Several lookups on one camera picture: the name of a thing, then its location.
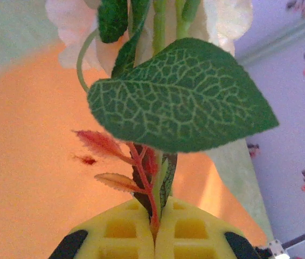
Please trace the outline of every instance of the yellow plastic base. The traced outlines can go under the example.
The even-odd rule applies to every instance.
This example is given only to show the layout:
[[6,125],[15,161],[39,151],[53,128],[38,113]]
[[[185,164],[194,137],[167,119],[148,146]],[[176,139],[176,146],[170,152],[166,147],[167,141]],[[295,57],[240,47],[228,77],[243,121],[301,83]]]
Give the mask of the yellow plastic base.
[[243,236],[225,221],[173,197],[163,211],[155,248],[147,212],[135,199],[78,225],[70,234],[80,230],[87,234],[74,255],[59,246],[50,258],[236,259],[224,233]]

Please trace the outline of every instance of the light green surface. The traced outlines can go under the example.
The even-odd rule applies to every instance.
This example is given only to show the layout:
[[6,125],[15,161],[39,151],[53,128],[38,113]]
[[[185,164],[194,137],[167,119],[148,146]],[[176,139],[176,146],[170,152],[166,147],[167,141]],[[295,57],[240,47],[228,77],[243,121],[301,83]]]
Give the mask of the light green surface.
[[[0,67],[57,38],[57,30],[48,21],[44,5],[44,0],[0,0]],[[225,185],[268,239],[273,239],[246,142],[239,140],[207,154]]]

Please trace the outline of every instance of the orange wall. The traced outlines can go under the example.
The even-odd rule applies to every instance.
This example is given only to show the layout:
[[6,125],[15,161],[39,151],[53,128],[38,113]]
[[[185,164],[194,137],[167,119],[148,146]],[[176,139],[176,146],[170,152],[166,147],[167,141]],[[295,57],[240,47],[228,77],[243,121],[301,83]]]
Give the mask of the orange wall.
[[[129,175],[128,165],[99,158],[86,166],[73,159],[90,153],[71,130],[100,126],[75,71],[59,66],[61,48],[0,74],[0,258],[47,258],[74,225],[131,198],[93,179],[103,172]],[[241,228],[253,244],[266,242],[205,154],[179,156],[174,195]]]

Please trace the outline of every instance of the lavender wall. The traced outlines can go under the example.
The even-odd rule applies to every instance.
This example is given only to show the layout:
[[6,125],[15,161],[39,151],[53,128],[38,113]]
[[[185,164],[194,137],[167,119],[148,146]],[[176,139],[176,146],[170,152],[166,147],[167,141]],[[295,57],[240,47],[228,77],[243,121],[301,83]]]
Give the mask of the lavender wall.
[[[289,241],[305,233],[305,39],[246,69],[270,102],[280,126],[254,135],[260,145],[253,159],[261,193],[276,239]],[[305,244],[290,250],[305,252]]]

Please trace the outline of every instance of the plastic plant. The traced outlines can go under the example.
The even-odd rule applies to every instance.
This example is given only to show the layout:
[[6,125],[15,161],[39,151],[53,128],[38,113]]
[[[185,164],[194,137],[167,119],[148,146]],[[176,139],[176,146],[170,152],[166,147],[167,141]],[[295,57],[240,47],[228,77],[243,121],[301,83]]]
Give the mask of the plastic plant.
[[[49,2],[46,7],[51,16]],[[85,1],[94,13],[98,8],[97,29],[86,35],[78,55],[77,73],[92,115],[110,134],[75,133],[94,153],[115,156],[132,165],[132,179],[113,173],[95,178],[133,193],[147,210],[150,230],[156,238],[177,153],[215,148],[276,127],[278,121],[253,80],[230,53],[190,37],[190,28],[200,12],[207,15],[207,22],[200,24],[200,29],[209,26],[209,19],[216,20],[215,9],[220,1],[171,1],[175,3],[175,15],[168,17],[167,0],[98,2]],[[149,41],[145,22],[152,8],[154,31]],[[166,28],[172,21],[176,23],[176,38],[166,44]],[[84,27],[82,32],[87,30],[90,28]],[[98,56],[99,49],[108,50],[108,59],[116,49],[119,51],[110,78],[88,87],[82,66],[91,66],[89,55],[93,49],[89,47],[94,42]],[[148,45],[153,48],[150,57]],[[129,147],[130,156],[122,153],[119,141]]]

